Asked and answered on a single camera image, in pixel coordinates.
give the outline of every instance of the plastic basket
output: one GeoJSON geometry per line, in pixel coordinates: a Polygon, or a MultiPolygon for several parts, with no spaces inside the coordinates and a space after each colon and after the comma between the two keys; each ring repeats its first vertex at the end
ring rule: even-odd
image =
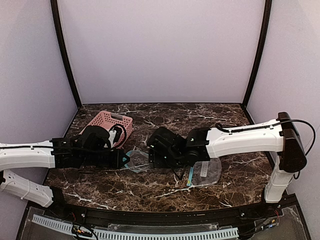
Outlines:
{"type": "MultiPolygon", "coordinates": [[[[97,116],[94,117],[94,119],[92,119],[91,122],[89,122],[87,126],[100,126],[109,131],[110,128],[115,124],[121,124],[124,126],[126,130],[126,140],[127,140],[133,131],[131,117],[123,116],[123,115],[109,112],[109,111],[101,111],[98,113],[97,116]]],[[[124,137],[125,137],[125,134],[122,133],[119,141],[115,142],[114,145],[117,146],[117,144],[120,143],[124,139],[124,137]]]]}

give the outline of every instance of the transparent plastic bag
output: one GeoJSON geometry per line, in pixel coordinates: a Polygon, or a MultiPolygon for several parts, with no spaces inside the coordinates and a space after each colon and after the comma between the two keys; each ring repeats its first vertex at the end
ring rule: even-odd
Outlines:
{"type": "Polygon", "coordinates": [[[149,169],[149,155],[143,151],[132,150],[126,153],[130,162],[124,165],[127,169],[140,173],[149,169]]]}
{"type": "Polygon", "coordinates": [[[197,161],[193,166],[191,186],[216,184],[220,179],[221,170],[219,158],[212,158],[210,161],[197,161]]]}

